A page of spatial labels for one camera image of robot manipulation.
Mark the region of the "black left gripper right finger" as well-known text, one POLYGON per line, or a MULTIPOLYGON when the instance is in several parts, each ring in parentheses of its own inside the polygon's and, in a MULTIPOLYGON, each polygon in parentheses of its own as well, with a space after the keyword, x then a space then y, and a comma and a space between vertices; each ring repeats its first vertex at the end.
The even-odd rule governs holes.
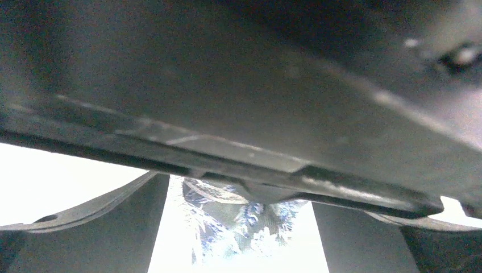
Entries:
POLYGON ((367 213, 313 204, 330 272, 481 272, 481 232, 381 222, 367 213))

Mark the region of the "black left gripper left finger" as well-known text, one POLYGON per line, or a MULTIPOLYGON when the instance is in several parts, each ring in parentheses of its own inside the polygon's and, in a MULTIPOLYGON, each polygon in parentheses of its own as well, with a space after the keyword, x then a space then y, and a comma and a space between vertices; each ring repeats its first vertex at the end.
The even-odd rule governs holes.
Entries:
POLYGON ((169 180, 150 171, 34 223, 1 227, 1 271, 147 272, 169 180))

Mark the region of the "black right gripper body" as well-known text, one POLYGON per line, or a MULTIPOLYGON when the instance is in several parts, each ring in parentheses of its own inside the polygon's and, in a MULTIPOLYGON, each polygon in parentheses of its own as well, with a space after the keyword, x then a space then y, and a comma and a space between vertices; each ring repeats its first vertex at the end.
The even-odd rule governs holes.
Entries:
POLYGON ((419 218, 481 213, 480 1, 2 1, 1 141, 419 218))

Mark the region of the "grey leaf pattern tie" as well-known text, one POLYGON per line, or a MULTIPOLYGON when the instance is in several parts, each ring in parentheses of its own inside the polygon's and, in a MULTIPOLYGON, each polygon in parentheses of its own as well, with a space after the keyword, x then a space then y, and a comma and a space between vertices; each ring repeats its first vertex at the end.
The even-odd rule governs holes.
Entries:
POLYGON ((287 246, 307 201, 262 204, 232 185, 184 178, 184 209, 193 231, 192 264, 205 265, 244 255, 269 257, 287 246))

